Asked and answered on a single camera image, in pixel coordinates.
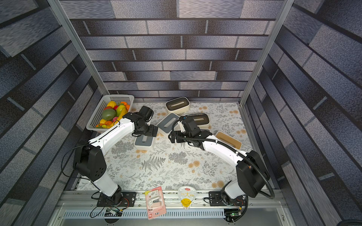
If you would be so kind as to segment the grey lid tissue box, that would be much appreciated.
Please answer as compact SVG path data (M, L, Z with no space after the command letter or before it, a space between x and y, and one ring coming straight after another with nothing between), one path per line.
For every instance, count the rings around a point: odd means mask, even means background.
M152 151L156 142L155 137L141 135L135 139L134 146L141 151Z
M158 133L167 137L172 132L173 123L178 120L180 117L175 113L169 113L164 119L162 119L158 124Z

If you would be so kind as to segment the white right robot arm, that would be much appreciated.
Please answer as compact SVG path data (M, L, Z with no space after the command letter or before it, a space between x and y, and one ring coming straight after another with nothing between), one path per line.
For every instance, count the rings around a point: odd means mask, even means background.
M269 172L257 152L244 152L222 142L211 132L200 129L190 116L176 120L168 138L171 143L188 143L212 153L235 168L237 179L221 189L221 200L226 205L242 195L255 198L261 194L269 199L275 198Z

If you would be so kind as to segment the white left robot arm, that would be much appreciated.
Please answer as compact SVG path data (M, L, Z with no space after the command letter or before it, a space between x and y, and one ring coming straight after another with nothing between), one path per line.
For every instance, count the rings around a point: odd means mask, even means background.
M96 138L88 141L82 147L75 149L73 168L81 176L89 179L101 194L115 204L122 200L121 187L107 173L106 153L121 139L131 134L133 136L156 137L158 127L149 125L154 111L142 106L140 111L128 112L115 121L115 125Z

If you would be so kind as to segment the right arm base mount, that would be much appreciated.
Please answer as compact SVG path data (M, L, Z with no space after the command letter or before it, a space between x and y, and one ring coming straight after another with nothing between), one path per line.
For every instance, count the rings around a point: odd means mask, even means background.
M208 200L210 206L245 207L248 205L248 200L245 195L231 199L222 191L209 191Z

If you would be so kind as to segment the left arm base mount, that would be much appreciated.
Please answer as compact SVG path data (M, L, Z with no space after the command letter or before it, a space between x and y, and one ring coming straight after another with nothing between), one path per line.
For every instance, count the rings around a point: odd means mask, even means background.
M136 192L116 192L113 196L100 194L97 207L133 207L136 200Z

